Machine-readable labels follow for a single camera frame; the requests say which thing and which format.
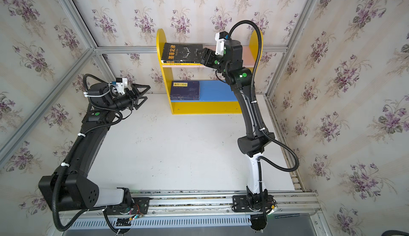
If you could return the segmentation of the black paperback book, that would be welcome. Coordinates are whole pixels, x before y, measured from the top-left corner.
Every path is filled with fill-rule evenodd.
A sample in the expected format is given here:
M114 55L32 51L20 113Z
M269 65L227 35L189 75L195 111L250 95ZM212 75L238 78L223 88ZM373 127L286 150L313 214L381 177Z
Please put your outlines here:
M161 60L163 63L199 63L200 50L203 50L202 44L165 43Z

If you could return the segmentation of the dark blue text-covered book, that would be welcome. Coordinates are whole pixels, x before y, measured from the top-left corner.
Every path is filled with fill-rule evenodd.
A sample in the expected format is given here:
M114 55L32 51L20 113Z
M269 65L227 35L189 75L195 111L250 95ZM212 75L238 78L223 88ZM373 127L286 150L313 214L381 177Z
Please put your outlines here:
M171 96L198 96L199 94L199 81L173 81L171 84Z

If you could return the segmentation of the yellow paperback book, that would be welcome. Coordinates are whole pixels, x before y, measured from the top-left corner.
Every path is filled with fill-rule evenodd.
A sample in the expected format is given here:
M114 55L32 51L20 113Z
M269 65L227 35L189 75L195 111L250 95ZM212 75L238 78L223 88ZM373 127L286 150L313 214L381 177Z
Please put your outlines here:
M184 62L164 62L164 61L160 61L162 67L167 67L167 68L184 68L184 67L193 67L193 68L200 68L200 67L204 67L202 64L200 63L184 63Z

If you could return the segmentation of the navy book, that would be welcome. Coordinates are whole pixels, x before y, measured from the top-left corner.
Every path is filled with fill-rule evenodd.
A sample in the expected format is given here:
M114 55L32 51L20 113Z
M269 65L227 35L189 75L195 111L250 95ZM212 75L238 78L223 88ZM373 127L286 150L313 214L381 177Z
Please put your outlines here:
M177 96L177 97L171 97L171 100L199 100L199 97L185 97L185 96Z
M196 103L200 100L171 100L171 103Z
M171 100L199 100L200 96L199 95L171 95L170 96Z

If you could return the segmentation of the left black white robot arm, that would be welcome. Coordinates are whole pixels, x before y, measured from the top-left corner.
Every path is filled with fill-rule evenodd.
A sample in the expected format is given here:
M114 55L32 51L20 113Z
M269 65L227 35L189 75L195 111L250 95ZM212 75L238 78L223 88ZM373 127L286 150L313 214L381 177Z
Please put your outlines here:
M113 89L106 82L86 89L90 103L76 141L54 173L39 181L38 187L54 213L105 206L130 209L134 205L129 189L104 190L87 178L110 127L122 120L121 111L140 108L150 86L131 84L116 95Z

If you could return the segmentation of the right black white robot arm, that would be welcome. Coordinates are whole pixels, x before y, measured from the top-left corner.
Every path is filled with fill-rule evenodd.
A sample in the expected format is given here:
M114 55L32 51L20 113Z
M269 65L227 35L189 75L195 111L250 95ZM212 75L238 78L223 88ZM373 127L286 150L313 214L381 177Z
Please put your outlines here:
M260 180L260 168L257 158L264 152L270 140L264 135L266 130L255 95L251 92L252 71L243 66L243 47L239 41L216 38L216 50L205 48L201 53L200 63L215 69L224 77L224 81L233 91L246 126L246 135L238 139L240 151L247 156L250 175L247 183L246 199L253 211L260 211L265 206L268 192Z

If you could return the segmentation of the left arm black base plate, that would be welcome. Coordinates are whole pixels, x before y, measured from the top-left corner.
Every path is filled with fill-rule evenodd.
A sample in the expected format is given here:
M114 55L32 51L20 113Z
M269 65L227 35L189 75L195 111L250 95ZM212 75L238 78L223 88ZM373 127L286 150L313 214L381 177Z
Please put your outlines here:
M108 215L146 215L149 208L149 197L132 198L125 197L122 203L110 205L106 208Z

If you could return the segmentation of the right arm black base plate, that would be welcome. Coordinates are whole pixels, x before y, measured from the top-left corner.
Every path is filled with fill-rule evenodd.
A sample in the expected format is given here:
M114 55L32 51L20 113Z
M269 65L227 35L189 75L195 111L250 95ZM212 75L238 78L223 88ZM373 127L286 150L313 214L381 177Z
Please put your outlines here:
M277 202L272 195L261 194L236 195L232 197L232 211L235 213L262 212L263 207L266 213L271 212L277 206Z

